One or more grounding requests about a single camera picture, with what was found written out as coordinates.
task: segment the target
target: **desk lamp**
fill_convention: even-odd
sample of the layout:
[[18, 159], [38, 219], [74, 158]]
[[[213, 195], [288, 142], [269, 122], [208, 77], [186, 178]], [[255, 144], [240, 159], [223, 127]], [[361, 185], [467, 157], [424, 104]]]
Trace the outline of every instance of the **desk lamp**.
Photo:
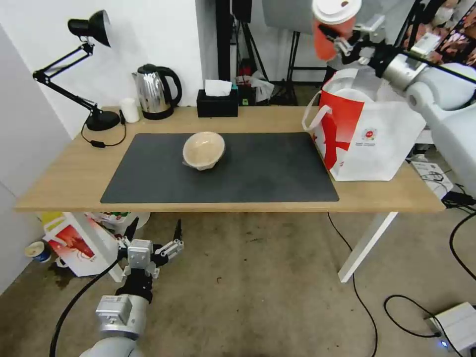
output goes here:
[[[108, 40], [108, 31], [109, 31], [109, 18], [105, 10], [100, 10], [94, 13], [89, 20], [80, 20], [80, 19], [71, 19], [68, 21], [68, 29], [73, 34], [79, 37], [79, 40], [82, 42], [76, 50], [68, 53], [67, 55], [61, 57], [59, 60], [49, 64], [48, 66], [36, 71], [33, 73], [33, 78], [50, 87], [54, 91], [64, 95], [65, 97], [75, 101], [79, 105], [87, 108], [90, 112], [88, 119], [86, 120], [86, 126], [89, 130], [101, 131], [110, 129], [117, 124], [119, 124], [119, 116], [114, 112], [104, 112], [101, 109], [98, 109], [97, 103], [89, 101], [87, 99], [78, 97], [67, 90], [61, 88], [60, 86], [51, 82], [51, 79], [61, 72], [64, 72], [70, 67], [73, 67], [75, 64], [80, 63], [82, 60], [92, 56], [94, 44], [89, 42], [89, 37], [94, 38], [96, 41], [102, 43], [105, 46], [110, 47]], [[64, 61], [68, 57], [84, 51], [86, 54], [73, 61], [70, 64], [64, 66], [57, 66], [60, 62]]]

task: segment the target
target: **logo on bag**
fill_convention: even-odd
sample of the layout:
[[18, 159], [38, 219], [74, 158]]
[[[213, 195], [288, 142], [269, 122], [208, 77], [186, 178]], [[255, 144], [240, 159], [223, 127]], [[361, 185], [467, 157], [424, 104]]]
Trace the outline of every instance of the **logo on bag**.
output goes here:
[[364, 141], [373, 141], [377, 135], [377, 129], [368, 128], [363, 131], [362, 140]]

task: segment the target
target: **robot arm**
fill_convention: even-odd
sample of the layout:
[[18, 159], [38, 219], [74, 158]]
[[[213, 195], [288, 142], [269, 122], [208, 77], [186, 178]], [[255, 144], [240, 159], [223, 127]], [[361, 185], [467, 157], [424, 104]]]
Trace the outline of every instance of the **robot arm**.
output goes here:
[[410, 53], [385, 44], [384, 16], [357, 24], [349, 39], [325, 25], [319, 28], [334, 42], [344, 64], [358, 60], [407, 99], [426, 120], [435, 146], [468, 191], [476, 196], [476, 70], [459, 63], [429, 66], [426, 57], [439, 37], [426, 33]]
[[150, 240], [132, 238], [138, 220], [126, 230], [119, 257], [127, 257], [125, 283], [115, 295], [104, 295], [96, 308], [104, 337], [80, 357], [142, 357], [136, 340], [145, 329], [147, 306], [152, 302], [152, 280], [159, 276], [159, 267], [167, 264], [183, 250], [181, 221], [172, 241], [162, 246]]

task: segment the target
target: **wooden table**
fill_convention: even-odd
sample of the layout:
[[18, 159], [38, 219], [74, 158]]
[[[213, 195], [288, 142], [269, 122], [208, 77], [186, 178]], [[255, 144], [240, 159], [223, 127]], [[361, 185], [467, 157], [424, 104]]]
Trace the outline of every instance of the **wooden table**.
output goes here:
[[[339, 271], [346, 282], [381, 237], [398, 212], [439, 212], [440, 200], [407, 164], [403, 164], [393, 180], [336, 182], [338, 202], [279, 203], [140, 203], [104, 204], [100, 199], [129, 144], [137, 133], [216, 132], [301, 132], [303, 107], [240, 107], [237, 118], [198, 118], [196, 108], [178, 108], [169, 118], [159, 121], [140, 120], [127, 124], [125, 141], [106, 149], [92, 147], [78, 135], [60, 154], [43, 176], [18, 200], [18, 211], [63, 211], [75, 221], [75, 228], [87, 236], [95, 254], [109, 263], [115, 252], [106, 249], [90, 229], [82, 212], [147, 211], [147, 212], [375, 212], [367, 232]], [[117, 142], [123, 128], [105, 132], [85, 130], [88, 139]], [[111, 271], [120, 280], [121, 270]]]

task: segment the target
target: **bowl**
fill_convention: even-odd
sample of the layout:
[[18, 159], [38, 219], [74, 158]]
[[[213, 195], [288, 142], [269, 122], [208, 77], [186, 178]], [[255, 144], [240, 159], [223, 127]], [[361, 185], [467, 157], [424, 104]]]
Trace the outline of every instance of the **bowl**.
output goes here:
[[225, 141], [220, 134], [202, 131], [192, 135], [183, 146], [185, 163], [197, 170], [211, 169], [225, 151]]

